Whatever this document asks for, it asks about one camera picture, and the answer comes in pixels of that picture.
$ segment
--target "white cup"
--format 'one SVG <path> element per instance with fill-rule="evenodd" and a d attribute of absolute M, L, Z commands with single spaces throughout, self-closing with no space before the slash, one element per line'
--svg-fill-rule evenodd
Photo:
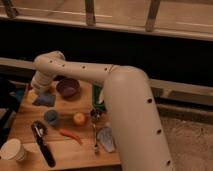
<path fill-rule="evenodd" d="M 8 140 L 1 147 L 1 158 L 4 160 L 23 161 L 26 158 L 26 150 L 19 139 Z"/>

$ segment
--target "wooden cutting board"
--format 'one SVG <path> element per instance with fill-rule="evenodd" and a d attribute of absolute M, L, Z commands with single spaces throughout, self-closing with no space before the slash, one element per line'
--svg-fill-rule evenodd
<path fill-rule="evenodd" d="M 54 107 L 32 105 L 37 95 L 33 90 L 26 90 L 19 112 L 11 128 L 9 139 L 18 138 L 21 140 L 28 151 L 27 158 L 22 163 L 0 160 L 1 170 L 58 170 L 120 164 L 117 152 L 107 153 L 100 144 L 100 154 L 94 154 L 94 136 L 89 117 L 89 112 L 92 110 L 91 84 L 80 81 L 80 95 L 69 100 L 64 100 L 60 97 L 55 90 L 56 84 L 57 82 L 54 82 L 51 88 L 52 94 L 56 95 Z M 58 128 L 49 126 L 43 120 L 44 112 L 50 109 L 55 109 L 59 112 L 60 123 L 58 128 L 65 128 L 75 132 L 81 137 L 83 141 L 82 145 L 79 145 L 73 139 L 60 135 Z M 87 115 L 88 122 L 86 126 L 74 126 L 72 115 L 75 112 L 83 112 Z M 38 145 L 35 143 L 30 127 L 35 120 L 40 120 L 47 126 L 45 141 L 56 160 L 54 168 L 48 167 Z M 108 115 L 104 113 L 100 122 L 97 124 L 98 129 L 103 127 L 108 121 Z"/>

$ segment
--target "dark background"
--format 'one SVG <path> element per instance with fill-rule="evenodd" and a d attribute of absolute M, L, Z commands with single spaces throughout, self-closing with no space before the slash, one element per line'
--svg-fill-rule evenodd
<path fill-rule="evenodd" d="M 213 86 L 213 42 L 0 21 L 0 57 L 33 61 L 54 50 L 69 61 L 132 65 L 150 78 Z"/>

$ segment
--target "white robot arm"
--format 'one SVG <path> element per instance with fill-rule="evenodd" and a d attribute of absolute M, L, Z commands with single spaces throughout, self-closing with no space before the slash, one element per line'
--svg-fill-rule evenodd
<path fill-rule="evenodd" d="M 58 51 L 42 54 L 34 63 L 31 85 L 37 93 L 47 91 L 56 75 L 103 87 L 124 171 L 175 171 L 145 72 L 131 66 L 66 62 Z"/>

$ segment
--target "red chili pepper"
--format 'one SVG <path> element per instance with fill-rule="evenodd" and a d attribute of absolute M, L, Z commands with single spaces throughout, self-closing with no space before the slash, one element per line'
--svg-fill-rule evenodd
<path fill-rule="evenodd" d="M 61 129 L 59 129 L 59 133 L 63 136 L 75 139 L 80 145 L 82 145 L 81 138 L 78 135 L 76 135 L 74 132 L 61 128 Z"/>

